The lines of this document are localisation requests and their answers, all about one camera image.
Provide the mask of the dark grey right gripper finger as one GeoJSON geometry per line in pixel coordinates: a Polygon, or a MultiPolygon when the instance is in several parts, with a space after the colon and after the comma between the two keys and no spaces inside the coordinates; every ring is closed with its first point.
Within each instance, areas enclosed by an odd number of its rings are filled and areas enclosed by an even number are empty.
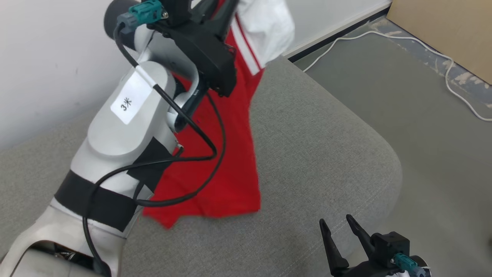
{"type": "Polygon", "coordinates": [[[346,220],[353,234],[358,237],[365,254],[369,259],[371,259],[371,256],[374,254],[375,247],[371,243],[370,235],[366,232],[366,230],[364,230],[364,228],[362,228],[362,226],[360,226],[352,215],[347,214],[346,220]]]}
{"type": "Polygon", "coordinates": [[[336,244],[334,243],[334,240],[332,239],[331,231],[324,219],[319,220],[319,226],[330,274],[344,275],[349,268],[348,261],[341,256],[336,244]]]}

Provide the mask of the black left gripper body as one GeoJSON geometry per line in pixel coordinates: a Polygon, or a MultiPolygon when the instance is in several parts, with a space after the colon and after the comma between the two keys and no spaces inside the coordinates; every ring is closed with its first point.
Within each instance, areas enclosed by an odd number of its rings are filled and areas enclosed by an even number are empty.
{"type": "Polygon", "coordinates": [[[190,80],[201,74],[209,88],[229,97],[236,86],[235,50],[220,40],[210,26],[194,20],[168,26],[160,20],[148,28],[160,33],[157,57],[167,68],[190,80]]]}

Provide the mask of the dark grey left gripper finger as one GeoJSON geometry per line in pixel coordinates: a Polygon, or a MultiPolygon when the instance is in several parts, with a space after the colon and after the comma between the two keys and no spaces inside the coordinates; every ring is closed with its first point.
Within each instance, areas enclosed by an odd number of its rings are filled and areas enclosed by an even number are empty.
{"type": "Polygon", "coordinates": [[[214,23],[211,18],[216,12],[218,4],[218,0],[200,0],[192,8],[192,21],[199,25],[213,27],[214,23]]]}
{"type": "Polygon", "coordinates": [[[216,36],[219,39],[226,39],[238,3],[239,0],[225,0],[216,12],[216,36]]]}

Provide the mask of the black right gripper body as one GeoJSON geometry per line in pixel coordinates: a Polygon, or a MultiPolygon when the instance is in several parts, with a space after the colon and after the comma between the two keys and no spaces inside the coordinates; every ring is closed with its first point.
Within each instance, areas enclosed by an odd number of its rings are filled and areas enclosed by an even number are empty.
{"type": "Polygon", "coordinates": [[[331,261],[331,275],[334,277],[386,277],[400,272],[400,268],[390,262],[380,263],[369,260],[355,267],[349,267],[346,260],[331,261]]]}

